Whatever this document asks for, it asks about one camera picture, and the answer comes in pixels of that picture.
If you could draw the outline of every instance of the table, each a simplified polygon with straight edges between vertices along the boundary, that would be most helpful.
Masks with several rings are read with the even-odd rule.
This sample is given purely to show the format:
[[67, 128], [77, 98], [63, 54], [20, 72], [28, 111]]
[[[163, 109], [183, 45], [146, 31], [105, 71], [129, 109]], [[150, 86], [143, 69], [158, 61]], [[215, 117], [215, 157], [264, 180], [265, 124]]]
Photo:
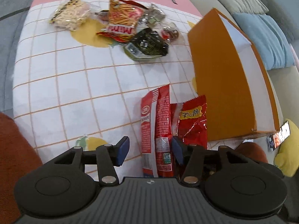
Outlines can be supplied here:
[[[107, 9], [109, 0], [84, 0]], [[152, 63], [128, 58], [120, 45], [106, 48], [79, 43], [69, 31], [47, 19], [65, 0], [34, 0], [20, 36], [13, 80], [14, 120], [43, 163], [75, 146], [83, 136], [116, 144], [130, 138], [123, 176], [142, 176], [140, 101], [159, 86], [171, 84], [171, 103], [197, 96], [187, 32], [201, 19], [189, 0], [135, 0], [163, 9], [182, 36], [169, 53]], [[209, 144], [218, 147], [224, 142]], [[235, 148], [235, 141], [230, 143]], [[96, 166], [86, 173], [97, 179]]]

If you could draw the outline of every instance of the blue pillow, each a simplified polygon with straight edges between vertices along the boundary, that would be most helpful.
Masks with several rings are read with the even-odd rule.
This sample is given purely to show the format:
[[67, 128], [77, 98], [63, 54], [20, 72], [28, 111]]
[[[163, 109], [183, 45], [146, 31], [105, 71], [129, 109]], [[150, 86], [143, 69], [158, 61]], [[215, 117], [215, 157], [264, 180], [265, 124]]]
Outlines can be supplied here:
[[295, 60], [285, 35], [268, 15], [234, 13], [234, 19], [258, 50], [266, 70], [293, 66]]

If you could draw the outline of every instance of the red snack bag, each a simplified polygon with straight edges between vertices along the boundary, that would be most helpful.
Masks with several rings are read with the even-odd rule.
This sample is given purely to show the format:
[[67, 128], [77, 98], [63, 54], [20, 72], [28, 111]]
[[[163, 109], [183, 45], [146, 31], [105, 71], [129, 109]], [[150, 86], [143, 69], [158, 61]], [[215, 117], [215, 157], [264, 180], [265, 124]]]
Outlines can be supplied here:
[[131, 0], [110, 0], [108, 25], [96, 34], [127, 42], [136, 34], [135, 25], [146, 9]]
[[144, 177], [173, 177], [171, 137], [169, 85], [166, 85], [150, 91], [141, 100]]
[[205, 95], [184, 103], [171, 104], [172, 134], [186, 145], [207, 149], [207, 103]]

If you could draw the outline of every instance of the phone screen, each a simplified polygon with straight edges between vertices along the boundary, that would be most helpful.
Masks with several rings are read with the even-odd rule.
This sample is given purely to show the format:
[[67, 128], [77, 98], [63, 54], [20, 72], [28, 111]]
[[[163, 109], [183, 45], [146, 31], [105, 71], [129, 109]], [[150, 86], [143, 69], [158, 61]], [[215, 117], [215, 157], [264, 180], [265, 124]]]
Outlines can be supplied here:
[[269, 142], [269, 147], [273, 150], [276, 149], [286, 138], [290, 136], [290, 133], [289, 122], [286, 121], [278, 133], [274, 133], [270, 136], [271, 141]]

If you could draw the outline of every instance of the cardboard box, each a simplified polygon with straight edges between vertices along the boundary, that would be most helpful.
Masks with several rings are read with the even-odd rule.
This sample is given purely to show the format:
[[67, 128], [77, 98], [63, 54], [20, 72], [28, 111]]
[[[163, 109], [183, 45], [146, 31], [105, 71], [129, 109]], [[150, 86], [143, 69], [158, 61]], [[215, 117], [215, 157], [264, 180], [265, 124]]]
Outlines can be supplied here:
[[207, 98], [208, 141], [279, 131], [270, 81], [254, 44], [217, 9], [188, 33], [197, 93]]

